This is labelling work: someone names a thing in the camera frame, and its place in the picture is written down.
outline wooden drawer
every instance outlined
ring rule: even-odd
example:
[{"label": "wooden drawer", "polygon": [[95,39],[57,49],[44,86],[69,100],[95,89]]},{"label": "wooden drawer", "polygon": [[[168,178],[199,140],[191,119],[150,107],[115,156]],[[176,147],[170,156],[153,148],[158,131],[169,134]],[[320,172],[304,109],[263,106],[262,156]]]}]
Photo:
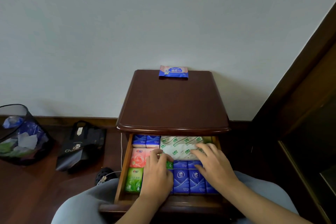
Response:
[{"label": "wooden drawer", "polygon": [[[127,150],[124,158],[123,169],[120,175],[117,193],[115,196],[114,205],[101,205],[101,212],[110,213],[125,213],[139,197],[139,194],[131,194],[125,192],[125,183],[128,174],[128,168],[132,156],[132,137],[128,140]],[[213,144],[221,149],[218,137],[211,137]],[[162,213],[198,213],[198,214],[218,214],[227,217],[237,215],[235,209],[221,195],[169,195],[166,202],[159,209]]]}]

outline mesh trash can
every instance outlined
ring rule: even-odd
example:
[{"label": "mesh trash can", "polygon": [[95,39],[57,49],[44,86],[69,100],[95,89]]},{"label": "mesh trash can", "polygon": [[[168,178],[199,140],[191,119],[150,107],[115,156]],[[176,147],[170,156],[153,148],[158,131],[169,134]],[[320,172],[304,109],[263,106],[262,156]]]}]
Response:
[{"label": "mesh trash can", "polygon": [[0,106],[0,159],[27,166],[45,157],[54,140],[24,105]]}]

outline gray pants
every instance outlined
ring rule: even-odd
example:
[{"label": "gray pants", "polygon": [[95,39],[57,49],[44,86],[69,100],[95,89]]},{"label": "gray pants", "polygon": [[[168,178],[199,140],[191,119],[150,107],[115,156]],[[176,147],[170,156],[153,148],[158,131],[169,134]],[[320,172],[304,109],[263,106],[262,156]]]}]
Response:
[{"label": "gray pants", "polygon": [[[235,171],[238,179],[259,195],[298,214],[288,194],[278,185]],[[57,210],[51,224],[105,224],[98,212],[101,204],[112,204],[116,195],[119,179],[107,181],[99,186],[69,198]],[[248,219],[238,220],[239,224],[251,223]]]}]

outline blue wet wipes pack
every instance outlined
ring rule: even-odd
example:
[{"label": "blue wet wipes pack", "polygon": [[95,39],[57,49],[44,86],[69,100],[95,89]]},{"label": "blue wet wipes pack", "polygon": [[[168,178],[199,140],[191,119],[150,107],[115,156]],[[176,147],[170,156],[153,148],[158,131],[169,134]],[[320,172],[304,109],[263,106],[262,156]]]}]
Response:
[{"label": "blue wet wipes pack", "polygon": [[[174,170],[173,169],[168,169],[168,171],[170,171],[174,176]],[[173,194],[173,192],[174,192],[174,186],[171,188],[170,194]]]},{"label": "blue wet wipes pack", "polygon": [[177,169],[188,169],[188,161],[186,160],[175,160],[173,164],[173,168]]},{"label": "blue wet wipes pack", "polygon": [[189,169],[190,193],[206,193],[205,179],[197,169]]},{"label": "blue wet wipes pack", "polygon": [[160,148],[161,136],[147,136],[146,148]]},{"label": "blue wet wipes pack", "polygon": [[146,135],[134,135],[132,145],[133,147],[146,148]]},{"label": "blue wet wipes pack", "polygon": [[188,68],[160,66],[159,76],[188,78]]},{"label": "blue wet wipes pack", "polygon": [[203,167],[202,162],[200,162],[199,160],[188,161],[188,169],[197,169],[195,165],[200,165],[201,167]]},{"label": "blue wet wipes pack", "polygon": [[174,169],[174,194],[189,194],[189,170]]},{"label": "blue wet wipes pack", "polygon": [[214,187],[212,187],[207,180],[205,180],[205,187],[207,190],[207,194],[219,194],[217,190],[215,190]]}]

